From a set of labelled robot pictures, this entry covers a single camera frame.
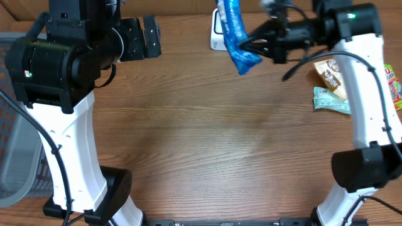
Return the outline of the green Haribo gummy bag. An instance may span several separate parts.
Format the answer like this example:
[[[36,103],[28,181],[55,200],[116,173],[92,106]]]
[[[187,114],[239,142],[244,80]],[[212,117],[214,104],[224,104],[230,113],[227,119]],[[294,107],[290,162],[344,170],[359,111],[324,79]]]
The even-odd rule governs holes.
[[[391,97],[396,110],[401,109],[401,81],[394,74],[391,65],[385,64],[384,70],[388,80],[389,89],[391,92]]]

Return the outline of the light teal snack packet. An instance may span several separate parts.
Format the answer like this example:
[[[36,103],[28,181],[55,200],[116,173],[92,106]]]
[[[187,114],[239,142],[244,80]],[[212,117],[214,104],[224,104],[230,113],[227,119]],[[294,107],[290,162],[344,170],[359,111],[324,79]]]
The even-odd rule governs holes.
[[[341,99],[329,89],[323,87],[314,87],[313,105],[315,110],[326,109],[351,115],[349,101]]]

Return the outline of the dried mushroom snack bag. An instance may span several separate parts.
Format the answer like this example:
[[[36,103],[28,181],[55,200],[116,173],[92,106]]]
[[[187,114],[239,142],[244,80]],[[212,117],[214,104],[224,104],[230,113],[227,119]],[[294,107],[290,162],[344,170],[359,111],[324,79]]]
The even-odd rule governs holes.
[[[313,65],[327,88],[343,102],[346,101],[347,91],[337,62],[331,58],[315,62]]]

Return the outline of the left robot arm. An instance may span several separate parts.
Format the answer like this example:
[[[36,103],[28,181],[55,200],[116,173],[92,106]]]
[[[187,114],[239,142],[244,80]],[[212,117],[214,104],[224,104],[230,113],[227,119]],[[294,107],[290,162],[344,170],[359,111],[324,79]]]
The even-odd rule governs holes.
[[[119,1],[50,0],[5,64],[19,113],[38,131],[53,182],[48,217],[89,225],[146,225],[130,196],[132,174],[99,164],[93,128],[94,91],[101,71],[118,62],[161,55],[154,15],[122,18]]]

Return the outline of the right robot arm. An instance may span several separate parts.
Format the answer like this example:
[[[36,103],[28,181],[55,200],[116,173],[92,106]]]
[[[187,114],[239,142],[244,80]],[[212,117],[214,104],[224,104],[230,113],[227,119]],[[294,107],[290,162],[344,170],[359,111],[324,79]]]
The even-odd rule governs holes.
[[[355,225],[359,207],[401,176],[401,121],[384,71],[383,29],[372,3],[314,1],[316,17],[288,20],[291,1],[263,1],[270,20],[240,42],[242,50],[285,63],[290,51],[327,46],[343,76],[353,150],[331,159],[335,183],[307,225]]]

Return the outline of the blue Oreo cookie pack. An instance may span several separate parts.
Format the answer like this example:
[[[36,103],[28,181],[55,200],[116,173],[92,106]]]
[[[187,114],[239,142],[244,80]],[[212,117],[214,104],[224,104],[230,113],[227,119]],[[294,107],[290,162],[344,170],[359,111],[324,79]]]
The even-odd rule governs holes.
[[[240,42],[249,38],[241,17],[240,0],[216,0],[216,3],[225,47],[239,75],[245,75],[252,67],[261,63],[262,59],[257,54],[239,47]]]

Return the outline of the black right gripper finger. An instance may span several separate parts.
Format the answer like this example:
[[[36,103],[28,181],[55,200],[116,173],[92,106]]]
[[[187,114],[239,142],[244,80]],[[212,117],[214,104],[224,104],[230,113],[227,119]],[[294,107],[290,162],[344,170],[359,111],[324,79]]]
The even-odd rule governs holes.
[[[267,20],[249,34],[247,42],[252,42],[256,40],[271,41],[272,40],[271,33],[272,33],[272,21]]]
[[[247,41],[244,43],[241,43],[239,45],[240,49],[244,51],[248,51],[251,53],[255,53],[257,55],[261,55],[266,58],[273,58],[273,53],[271,52],[271,47],[268,45],[267,42],[251,42]]]

